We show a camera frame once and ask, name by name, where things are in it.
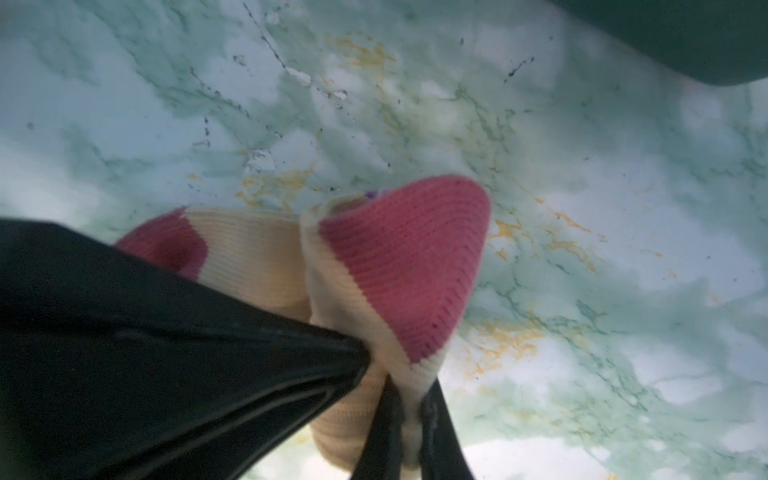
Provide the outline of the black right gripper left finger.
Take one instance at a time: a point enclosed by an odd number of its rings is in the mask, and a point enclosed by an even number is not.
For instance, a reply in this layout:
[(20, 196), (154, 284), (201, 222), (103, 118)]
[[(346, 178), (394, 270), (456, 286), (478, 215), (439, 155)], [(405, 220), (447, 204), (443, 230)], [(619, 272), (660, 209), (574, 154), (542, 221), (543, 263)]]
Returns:
[(381, 397), (351, 480), (399, 480), (403, 460), (403, 402), (390, 377)]

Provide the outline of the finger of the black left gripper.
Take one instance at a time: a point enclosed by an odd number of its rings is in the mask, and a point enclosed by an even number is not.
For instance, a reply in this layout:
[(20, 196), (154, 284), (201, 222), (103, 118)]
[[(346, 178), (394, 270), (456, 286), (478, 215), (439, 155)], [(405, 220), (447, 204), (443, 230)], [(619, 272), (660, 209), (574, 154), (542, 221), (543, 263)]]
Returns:
[(56, 224), (1, 223), (5, 479), (235, 479), (368, 364), (354, 338)]

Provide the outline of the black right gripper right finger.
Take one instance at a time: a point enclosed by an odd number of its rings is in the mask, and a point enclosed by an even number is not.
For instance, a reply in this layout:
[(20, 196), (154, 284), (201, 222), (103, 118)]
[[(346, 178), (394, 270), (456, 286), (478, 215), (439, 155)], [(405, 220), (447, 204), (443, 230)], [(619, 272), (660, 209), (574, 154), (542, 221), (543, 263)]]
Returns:
[(440, 383), (434, 382), (420, 406), (423, 480), (473, 480), (462, 453)]

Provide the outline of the tan maroon striped sock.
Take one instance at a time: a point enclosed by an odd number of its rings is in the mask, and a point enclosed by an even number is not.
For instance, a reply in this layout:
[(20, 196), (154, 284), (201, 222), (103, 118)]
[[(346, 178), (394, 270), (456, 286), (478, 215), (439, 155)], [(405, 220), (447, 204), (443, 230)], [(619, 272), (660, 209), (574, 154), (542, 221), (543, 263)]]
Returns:
[(331, 464), (352, 469), (392, 381), (404, 407), (399, 475), (413, 479), (420, 406), (472, 295), (490, 215), (479, 183), (443, 175), (301, 214), (182, 207), (116, 246), (255, 307), (362, 340), (371, 365), (312, 421), (313, 440)]

